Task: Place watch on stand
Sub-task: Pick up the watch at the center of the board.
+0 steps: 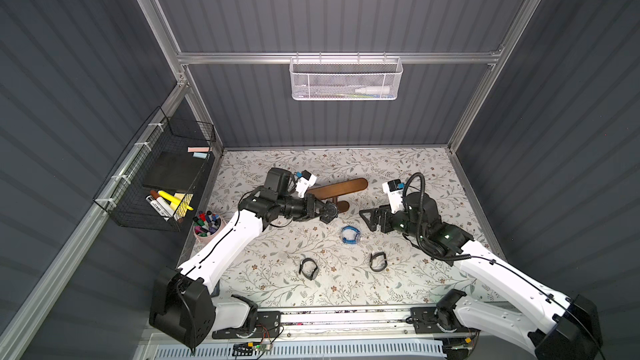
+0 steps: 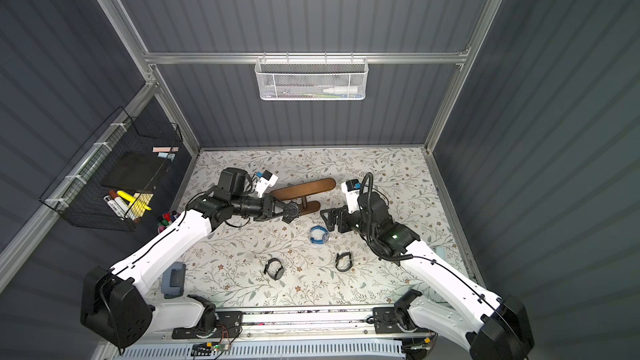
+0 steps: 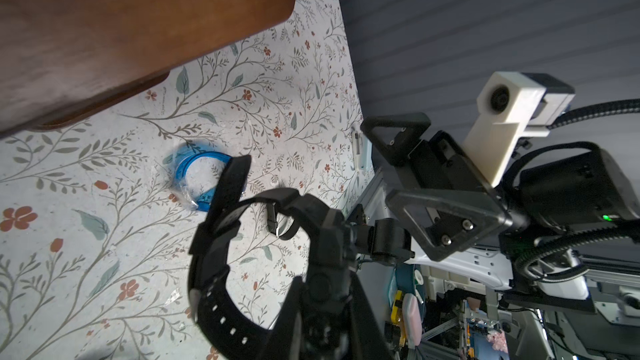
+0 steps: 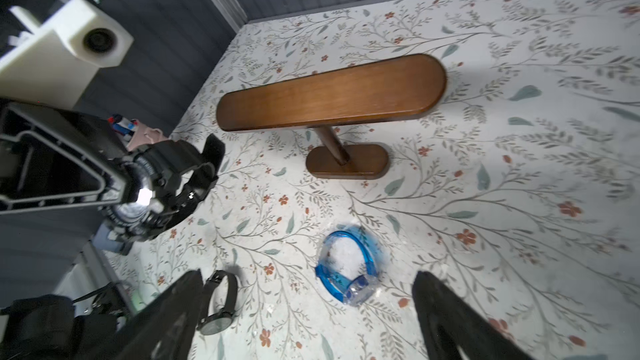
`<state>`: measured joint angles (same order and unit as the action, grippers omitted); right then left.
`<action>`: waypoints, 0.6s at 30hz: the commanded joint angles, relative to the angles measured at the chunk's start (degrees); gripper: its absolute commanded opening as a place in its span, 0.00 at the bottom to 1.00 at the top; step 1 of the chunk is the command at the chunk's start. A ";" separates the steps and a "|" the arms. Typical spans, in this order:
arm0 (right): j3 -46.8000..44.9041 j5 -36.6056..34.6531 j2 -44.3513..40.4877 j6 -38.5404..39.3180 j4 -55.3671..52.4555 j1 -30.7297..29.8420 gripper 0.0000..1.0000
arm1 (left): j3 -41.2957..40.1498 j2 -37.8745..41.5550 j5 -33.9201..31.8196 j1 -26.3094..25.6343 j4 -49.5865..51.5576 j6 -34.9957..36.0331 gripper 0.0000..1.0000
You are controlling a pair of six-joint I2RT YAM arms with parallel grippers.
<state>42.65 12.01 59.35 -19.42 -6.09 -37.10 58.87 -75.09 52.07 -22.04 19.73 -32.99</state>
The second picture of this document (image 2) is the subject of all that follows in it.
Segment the wooden T-bar watch stand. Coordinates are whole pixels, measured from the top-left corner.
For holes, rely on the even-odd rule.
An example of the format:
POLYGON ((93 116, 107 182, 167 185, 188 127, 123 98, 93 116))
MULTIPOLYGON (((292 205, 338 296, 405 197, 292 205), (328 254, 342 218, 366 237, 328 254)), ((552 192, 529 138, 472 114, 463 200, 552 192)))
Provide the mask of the wooden T-bar watch stand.
POLYGON ((295 202, 300 199, 301 203, 298 203, 299 215, 305 216, 311 213, 316 213, 321 208, 321 203, 319 201, 308 201, 308 196, 326 193, 332 191, 335 187, 336 181, 333 178, 324 178, 309 183, 302 183, 287 188, 276 189, 271 191, 271 195, 283 202, 295 202))

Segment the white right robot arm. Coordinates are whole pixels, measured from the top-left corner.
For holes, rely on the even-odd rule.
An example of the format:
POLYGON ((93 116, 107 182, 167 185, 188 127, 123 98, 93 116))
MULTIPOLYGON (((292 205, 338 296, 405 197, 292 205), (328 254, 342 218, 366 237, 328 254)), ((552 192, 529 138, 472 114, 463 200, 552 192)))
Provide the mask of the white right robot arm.
POLYGON ((428 329, 468 350, 473 359, 526 359, 535 342, 523 303, 465 277, 411 228, 393 220, 373 175, 342 183, 346 205, 322 211, 328 229, 355 231, 376 258, 425 282, 445 301, 430 303, 411 288, 394 305, 403 331, 428 329))

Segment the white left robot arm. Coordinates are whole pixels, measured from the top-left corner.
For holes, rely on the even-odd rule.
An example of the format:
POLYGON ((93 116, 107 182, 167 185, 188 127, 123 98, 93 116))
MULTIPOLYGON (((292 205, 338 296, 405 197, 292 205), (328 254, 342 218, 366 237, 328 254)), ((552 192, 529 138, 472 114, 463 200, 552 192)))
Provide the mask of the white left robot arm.
POLYGON ((299 215, 296 203, 267 193, 277 176, 260 173, 257 186, 239 168, 226 168, 218 184, 192 198, 163 232, 110 268, 96 267, 83 280, 80 323, 118 350, 146 333, 183 328, 191 335, 211 336, 218 324, 215 305, 198 295, 155 301, 147 294, 195 243, 209 238, 234 216, 255 222, 280 218, 291 223, 299 215))

